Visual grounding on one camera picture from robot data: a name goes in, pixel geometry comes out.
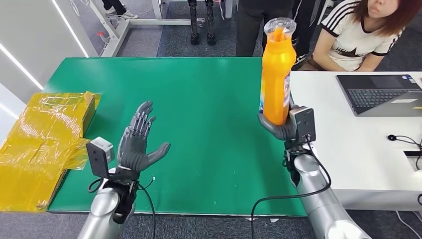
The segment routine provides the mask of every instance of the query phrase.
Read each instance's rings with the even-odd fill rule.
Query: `red hair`
[[[390,16],[385,17],[380,35],[398,34],[416,16],[422,7],[422,0],[399,0],[399,7]],[[362,0],[354,10],[354,20],[360,22],[368,16],[368,0]]]

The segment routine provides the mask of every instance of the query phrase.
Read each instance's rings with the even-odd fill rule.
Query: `humanoid robot hand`
[[[141,172],[166,156],[169,143],[162,144],[157,151],[146,154],[148,134],[155,116],[148,118],[152,111],[152,102],[142,103],[136,110],[130,125],[124,130],[117,150],[119,167]]]
[[[295,105],[292,100],[290,100],[289,111],[296,108],[298,108],[298,106]],[[287,120],[284,125],[275,125],[269,122],[265,115],[261,113],[258,114],[258,120],[265,129],[267,129],[279,140],[286,141],[296,137],[296,126],[291,119],[290,114],[287,115]]]

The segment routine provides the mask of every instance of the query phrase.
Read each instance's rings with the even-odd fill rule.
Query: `yellow plastic bag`
[[[0,211],[45,211],[67,169],[83,169],[83,133],[99,97],[38,93],[0,147]]]

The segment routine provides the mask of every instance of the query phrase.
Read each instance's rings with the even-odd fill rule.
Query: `black wire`
[[[419,160],[421,159],[421,157],[422,157],[422,138],[421,138],[421,142],[419,143],[419,149],[421,150],[421,153],[419,154],[419,157],[416,159],[416,169],[417,170],[420,170],[420,168],[419,168],[419,166],[418,166],[418,163],[419,163]]]
[[[145,190],[145,189],[147,189],[149,186],[151,186],[152,182],[154,182],[154,178],[151,179],[151,182],[149,182],[148,185],[146,185],[146,187],[144,189],[138,188],[138,190]]]
[[[152,227],[153,227],[153,231],[152,231],[152,239],[155,239],[155,210],[154,210],[154,204],[152,203],[152,200],[151,200],[151,197],[149,196],[149,193],[148,193],[148,191],[146,191],[146,188],[144,188],[142,185],[140,185],[139,184],[139,187],[141,188],[141,190],[143,190],[144,192],[145,192],[145,194],[146,194],[146,196],[147,196],[147,198],[148,198],[148,200],[149,200],[149,204],[151,205],[151,210],[152,210],[152,220],[153,220],[153,223],[152,223]]]
[[[419,194],[419,196],[418,196],[418,203],[419,203],[419,205],[422,206],[421,197],[422,197],[422,194]]]
[[[322,193],[325,190],[329,189],[331,187],[331,177],[329,175],[329,173],[327,172],[327,170],[325,169],[324,165],[318,160],[318,158],[315,156],[314,152],[312,151],[311,148],[311,142],[309,140],[309,137],[306,136],[306,141],[309,147],[309,150],[311,151],[312,156],[315,158],[315,161],[317,161],[317,163],[320,165],[320,167],[323,169],[324,173],[327,175],[328,178],[328,183],[325,187],[314,191],[314,192],[310,192],[310,193],[304,193],[304,194],[298,194],[298,195],[287,195],[287,196],[272,196],[272,197],[266,197],[266,198],[261,198],[258,201],[255,202],[255,204],[252,207],[252,211],[251,211],[251,231],[252,231],[252,239],[255,238],[254,235],[254,230],[253,230],[253,214],[255,212],[255,208],[256,206],[260,203],[260,202],[264,202],[264,201],[268,201],[268,200],[275,200],[275,199],[293,199],[293,198],[304,198],[304,197],[308,197],[308,196],[312,196],[318,193]]]
[[[412,139],[412,138],[410,138],[410,137],[407,137],[407,136],[404,136],[404,135],[396,135],[396,138],[397,138],[397,137],[407,138],[407,139],[409,139],[411,142],[406,141],[406,140],[402,140],[402,139],[396,139],[397,141],[406,142],[406,143],[410,143],[410,144],[416,144],[419,148],[421,147],[422,140],[421,140],[421,143],[416,143],[416,141],[415,141],[414,139]]]
[[[96,188],[94,188],[94,189],[91,189],[92,188],[92,186],[94,185],[94,184],[96,184],[96,183],[98,183],[98,185],[96,186]],[[100,188],[100,186],[101,186],[101,184],[103,183],[103,179],[102,178],[99,178],[99,179],[96,179],[96,180],[94,180],[89,186],[88,186],[88,192],[89,193],[94,193],[94,192],[96,192],[99,188]]]
[[[406,141],[406,140],[402,140],[402,139],[396,139],[397,141],[401,141],[401,142],[405,142],[405,143],[410,143],[410,144],[416,144],[416,146],[419,147],[419,150],[421,151],[421,153],[419,154],[418,158],[416,159],[416,169],[417,170],[420,170],[420,168],[418,166],[418,163],[419,163],[419,160],[422,157],[422,138],[421,138],[421,142],[420,143],[417,143],[414,139],[412,139],[410,137],[407,137],[407,136],[404,136],[404,135],[396,135],[396,138],[397,137],[403,137],[403,138],[410,139],[411,142]]]

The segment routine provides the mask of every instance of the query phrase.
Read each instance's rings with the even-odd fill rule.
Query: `plastic bottle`
[[[296,60],[292,34],[296,23],[290,18],[267,22],[267,45],[262,56],[261,99],[259,110],[275,125],[283,125],[289,113],[290,71]]]

